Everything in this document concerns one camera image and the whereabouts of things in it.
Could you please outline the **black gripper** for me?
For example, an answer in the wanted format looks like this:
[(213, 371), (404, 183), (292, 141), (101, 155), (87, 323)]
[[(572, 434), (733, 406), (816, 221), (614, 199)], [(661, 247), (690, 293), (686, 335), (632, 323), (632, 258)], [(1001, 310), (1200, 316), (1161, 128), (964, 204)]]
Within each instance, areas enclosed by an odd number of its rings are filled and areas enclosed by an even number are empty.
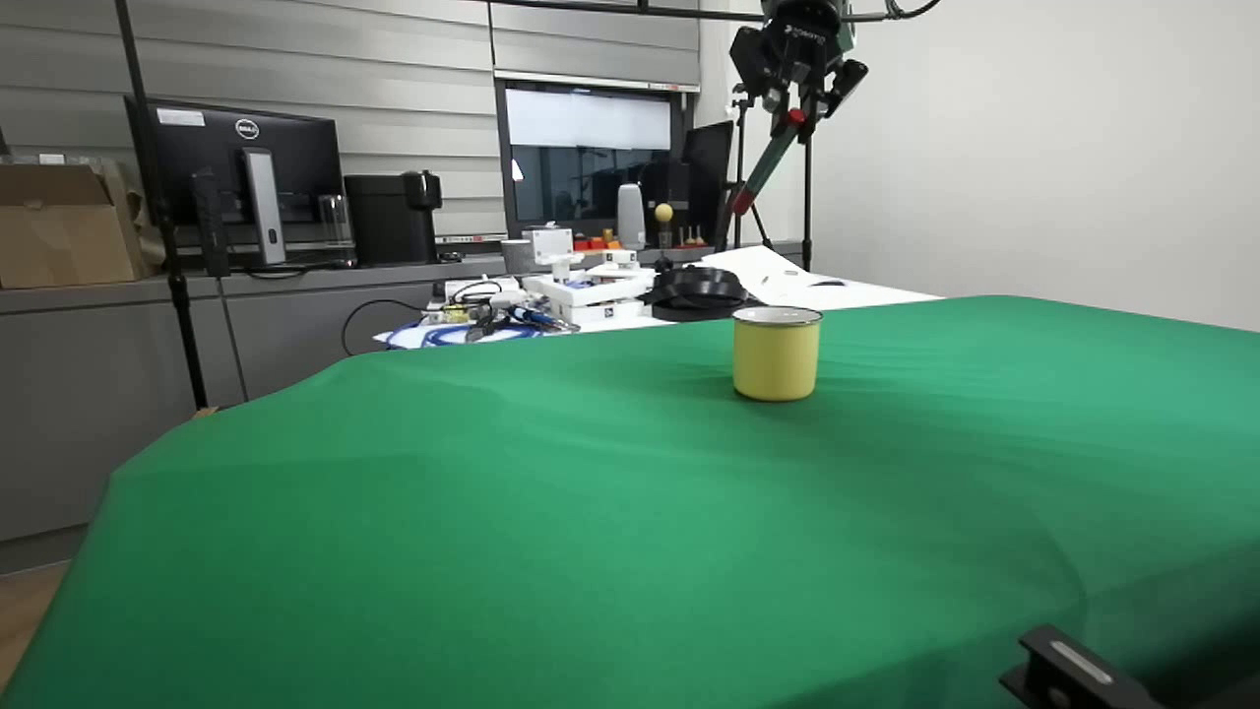
[(770, 86), (809, 86), (809, 124), (826, 124), (870, 74), (849, 46), (847, 0), (761, 0), (763, 29), (741, 29), (729, 59), (744, 99), (770, 101)]

